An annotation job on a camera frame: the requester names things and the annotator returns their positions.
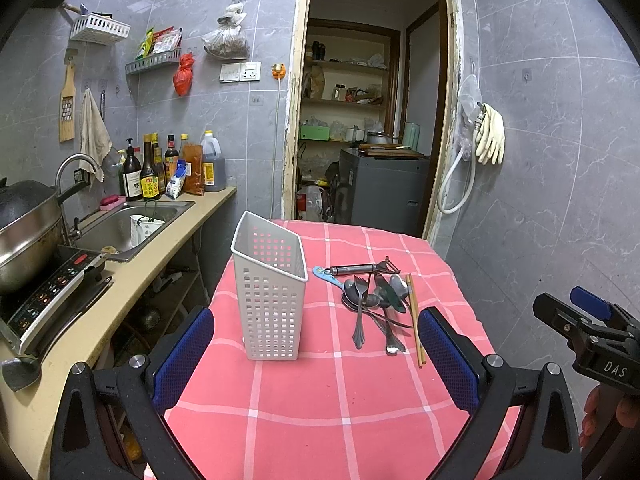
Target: wooden grater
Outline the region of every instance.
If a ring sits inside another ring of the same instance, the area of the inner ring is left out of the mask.
[[[76,66],[69,63],[66,66],[65,85],[60,92],[60,142],[71,140],[76,136],[74,124],[76,116],[74,114],[76,100],[76,85],[74,75]]]

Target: blue gripper pad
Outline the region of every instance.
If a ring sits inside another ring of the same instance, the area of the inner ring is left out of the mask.
[[[156,374],[152,403],[158,413],[175,406],[213,336],[213,314],[205,308],[191,323]]]
[[[456,407],[472,414],[480,403],[478,377],[428,309],[418,316],[418,336]]]
[[[611,308],[608,301],[597,297],[581,286],[574,286],[569,295],[571,302],[591,314],[595,319],[608,321],[611,319]]]

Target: orange plug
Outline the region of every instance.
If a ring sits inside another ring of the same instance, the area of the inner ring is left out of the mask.
[[[284,68],[284,63],[276,63],[271,65],[271,74],[274,79],[283,79],[287,71]]]

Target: chopstick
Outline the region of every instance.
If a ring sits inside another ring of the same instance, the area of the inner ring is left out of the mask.
[[[418,359],[418,368],[422,368],[422,365],[427,364],[427,357],[418,337],[418,301],[415,298],[414,280],[410,274],[406,276],[406,285],[409,289],[409,310],[414,322],[415,355]]]

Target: pot lid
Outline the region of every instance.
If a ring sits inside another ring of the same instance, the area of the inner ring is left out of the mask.
[[[26,215],[46,199],[56,194],[53,187],[36,180],[21,180],[10,186],[0,178],[0,229]]]

